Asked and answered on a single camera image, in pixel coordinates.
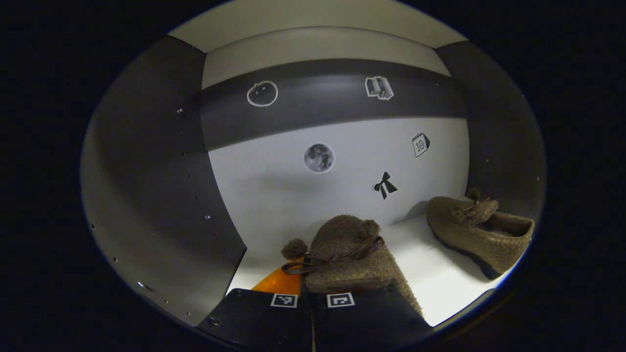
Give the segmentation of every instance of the brown slipper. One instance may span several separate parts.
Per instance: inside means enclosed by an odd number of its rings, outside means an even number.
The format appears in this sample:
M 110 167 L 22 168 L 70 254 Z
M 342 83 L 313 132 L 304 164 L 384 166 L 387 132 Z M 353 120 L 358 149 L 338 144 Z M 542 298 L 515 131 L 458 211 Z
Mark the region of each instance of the brown slipper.
M 331 264 L 308 273 L 305 283 L 309 292 L 371 290 L 394 284 L 407 302 L 422 314 L 395 258 L 378 236 L 380 230 L 373 220 L 350 215 L 340 215 L 326 222 L 311 242 L 309 254 L 312 259 Z
M 428 202 L 426 218 L 447 248 L 469 256 L 485 276 L 495 279 L 524 253 L 535 228 L 526 217 L 497 212 L 497 200 L 465 202 L 435 197 Z

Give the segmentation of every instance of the white wall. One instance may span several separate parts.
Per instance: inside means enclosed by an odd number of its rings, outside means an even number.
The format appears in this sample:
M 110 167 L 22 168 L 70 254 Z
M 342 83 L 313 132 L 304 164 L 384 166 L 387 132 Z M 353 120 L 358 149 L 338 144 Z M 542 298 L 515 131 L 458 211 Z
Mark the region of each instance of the white wall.
M 291 28 L 246 38 L 207 54 L 202 89 L 262 68 L 308 60 L 378 60 L 450 76 L 423 44 L 386 33 L 342 27 Z
M 412 138 L 425 133 L 415 157 Z M 316 174 L 305 150 L 328 144 L 335 165 Z M 425 211 L 436 195 L 464 194 L 469 164 L 466 120 L 388 118 L 306 128 L 209 151 L 217 185 L 247 253 L 231 286 L 250 289 L 283 265 L 284 244 L 310 242 L 330 218 L 351 214 L 389 225 Z M 383 172 L 399 190 L 383 201 L 372 186 Z
M 208 53 L 251 36 L 309 26 L 368 29 L 431 48 L 467 40 L 433 17 L 392 0 L 234 0 L 169 34 Z

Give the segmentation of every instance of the black panel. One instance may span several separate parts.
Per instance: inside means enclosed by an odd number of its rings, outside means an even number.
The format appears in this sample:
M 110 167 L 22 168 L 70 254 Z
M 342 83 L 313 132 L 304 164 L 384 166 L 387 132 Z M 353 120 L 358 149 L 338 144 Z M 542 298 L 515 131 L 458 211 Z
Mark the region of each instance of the black panel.
M 379 91 L 372 90 L 373 80 L 366 88 L 366 78 L 377 76 L 387 79 L 376 80 L 383 82 Z M 259 107 L 249 103 L 247 93 L 263 81 L 274 83 L 278 95 L 271 105 Z M 262 97 L 258 105 L 271 101 Z M 465 117 L 461 95 L 450 77 L 413 66 L 349 59 L 257 70 L 204 89 L 198 104 L 207 150 L 331 123 L 399 116 Z
M 107 208 L 115 204 L 99 204 L 99 194 L 115 194 L 120 207 L 130 206 L 146 224 L 139 230 L 155 229 L 154 236 L 167 236 L 190 256 L 202 255 L 213 263 L 212 297 L 218 301 L 245 246 L 217 188 L 200 116 L 188 106 L 189 97 L 200 91 L 204 59 L 200 51 L 166 36 L 128 65 L 94 112 L 86 138 L 95 141 L 97 154 L 81 161 L 84 169 L 101 167 L 104 175 L 98 177 L 114 189 L 88 174 L 81 186 L 83 201 L 95 204 L 87 216 L 96 226 L 106 222 L 103 227 L 116 229 L 115 236 L 136 237 L 138 229 L 125 218 L 107 216 Z M 140 260 L 158 260 L 150 258 L 150 243 L 137 246 L 146 247 L 137 253 L 144 256 Z
M 395 351 L 433 333 L 393 285 L 352 292 L 353 306 L 328 308 L 325 294 L 309 296 L 318 352 Z
M 500 211 L 538 223 L 546 189 L 539 127 L 512 79 L 468 41 L 436 50 L 462 89 L 468 110 L 468 187 L 500 202 Z
M 246 351 L 310 351 L 310 306 L 299 298 L 295 308 L 271 306 L 274 294 L 234 289 L 197 326 Z

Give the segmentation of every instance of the bow icon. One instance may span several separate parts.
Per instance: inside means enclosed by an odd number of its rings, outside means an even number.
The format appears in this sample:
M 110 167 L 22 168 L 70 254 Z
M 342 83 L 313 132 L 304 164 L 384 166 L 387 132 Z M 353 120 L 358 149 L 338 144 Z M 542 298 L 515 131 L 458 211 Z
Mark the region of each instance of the bow icon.
M 394 185 L 391 184 L 391 182 L 389 182 L 390 178 L 391 176 L 389 176 L 389 173 L 385 171 L 385 173 L 382 175 L 382 180 L 380 181 L 380 183 L 374 185 L 374 190 L 376 192 L 380 191 L 380 193 L 382 193 L 383 200 L 387 199 L 387 192 L 385 192 L 385 188 L 387 188 L 387 191 L 390 194 L 398 190 Z

